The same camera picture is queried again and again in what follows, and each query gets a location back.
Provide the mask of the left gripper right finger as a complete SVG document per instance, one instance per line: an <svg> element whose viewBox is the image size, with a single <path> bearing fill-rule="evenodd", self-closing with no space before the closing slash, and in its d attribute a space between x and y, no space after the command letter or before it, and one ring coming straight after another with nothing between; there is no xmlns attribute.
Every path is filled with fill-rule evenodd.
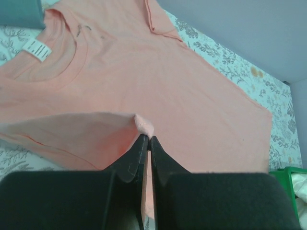
<svg viewBox="0 0 307 230"><path fill-rule="evenodd" d="M151 139L158 230L298 230L279 181L266 173L191 173Z"/></svg>

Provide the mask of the salmon pink t-shirt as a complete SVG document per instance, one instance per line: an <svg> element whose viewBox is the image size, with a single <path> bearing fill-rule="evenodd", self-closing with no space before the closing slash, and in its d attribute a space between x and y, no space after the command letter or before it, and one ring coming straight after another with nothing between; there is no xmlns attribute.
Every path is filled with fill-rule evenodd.
<svg viewBox="0 0 307 230"><path fill-rule="evenodd" d="M271 113L182 41L154 0L62 0L43 61L0 68L0 137L74 170L102 170L140 134L191 172L267 172Z"/></svg>

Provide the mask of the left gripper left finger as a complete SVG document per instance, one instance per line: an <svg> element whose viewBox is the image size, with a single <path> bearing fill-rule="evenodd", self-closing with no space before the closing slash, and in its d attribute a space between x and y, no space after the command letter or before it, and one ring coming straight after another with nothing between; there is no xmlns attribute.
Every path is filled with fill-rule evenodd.
<svg viewBox="0 0 307 230"><path fill-rule="evenodd" d="M148 138L101 171L12 172L0 183L3 230L142 230Z"/></svg>

